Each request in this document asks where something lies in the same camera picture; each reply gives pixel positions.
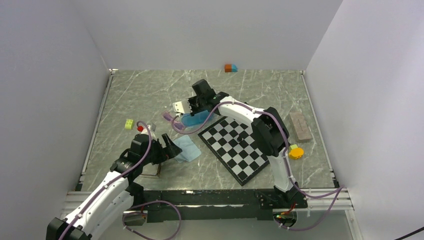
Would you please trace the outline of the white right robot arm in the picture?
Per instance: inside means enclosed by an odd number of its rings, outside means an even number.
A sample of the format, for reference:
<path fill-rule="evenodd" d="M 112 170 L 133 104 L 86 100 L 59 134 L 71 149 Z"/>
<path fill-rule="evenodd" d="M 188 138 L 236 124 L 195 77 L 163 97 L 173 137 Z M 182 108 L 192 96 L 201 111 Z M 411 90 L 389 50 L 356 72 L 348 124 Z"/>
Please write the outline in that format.
<path fill-rule="evenodd" d="M 293 204 L 300 193 L 288 160 L 289 133 L 278 111 L 250 106 L 222 91 L 216 93 L 205 79 L 192 88 L 195 95 L 187 100 L 190 114 L 207 110 L 250 127 L 254 142 L 271 165 L 277 204 L 282 208 Z"/>

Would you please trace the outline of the blue glasses case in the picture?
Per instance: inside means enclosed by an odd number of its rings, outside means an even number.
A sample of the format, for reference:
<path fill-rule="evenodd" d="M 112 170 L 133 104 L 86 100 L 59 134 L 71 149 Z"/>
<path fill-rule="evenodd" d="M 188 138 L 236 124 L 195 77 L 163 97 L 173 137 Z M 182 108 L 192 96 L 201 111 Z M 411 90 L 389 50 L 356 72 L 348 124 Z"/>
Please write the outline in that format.
<path fill-rule="evenodd" d="M 207 110 L 198 112 L 195 115 L 184 114 L 180 121 L 186 127 L 194 127 L 203 124 L 203 122 L 208 118 L 209 114 L 210 112 Z"/>

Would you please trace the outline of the light blue cleaning cloth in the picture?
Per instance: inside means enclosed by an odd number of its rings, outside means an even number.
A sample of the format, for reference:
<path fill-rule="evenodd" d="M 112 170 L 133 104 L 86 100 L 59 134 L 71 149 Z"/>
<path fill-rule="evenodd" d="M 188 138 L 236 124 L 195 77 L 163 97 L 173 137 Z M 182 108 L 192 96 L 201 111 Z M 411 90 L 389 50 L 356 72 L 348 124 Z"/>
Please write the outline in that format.
<path fill-rule="evenodd" d="M 174 158 L 178 163 L 191 162 L 201 155 L 200 149 L 188 135 L 177 138 L 174 143 L 181 149 L 181 153 Z"/>

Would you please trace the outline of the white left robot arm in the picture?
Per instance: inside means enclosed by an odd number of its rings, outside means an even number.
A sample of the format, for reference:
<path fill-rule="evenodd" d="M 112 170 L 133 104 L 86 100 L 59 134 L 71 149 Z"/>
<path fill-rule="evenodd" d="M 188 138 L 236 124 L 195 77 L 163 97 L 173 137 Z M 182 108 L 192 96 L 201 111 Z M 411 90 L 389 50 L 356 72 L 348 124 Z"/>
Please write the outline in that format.
<path fill-rule="evenodd" d="M 113 162 L 97 188 L 71 213 L 55 217 L 47 226 L 47 240 L 97 240 L 127 210 L 149 204 L 144 188 L 135 182 L 143 167 L 161 164 L 175 158 L 182 149 L 164 133 L 162 146 L 156 136 L 146 130 L 137 134 L 119 158 Z"/>

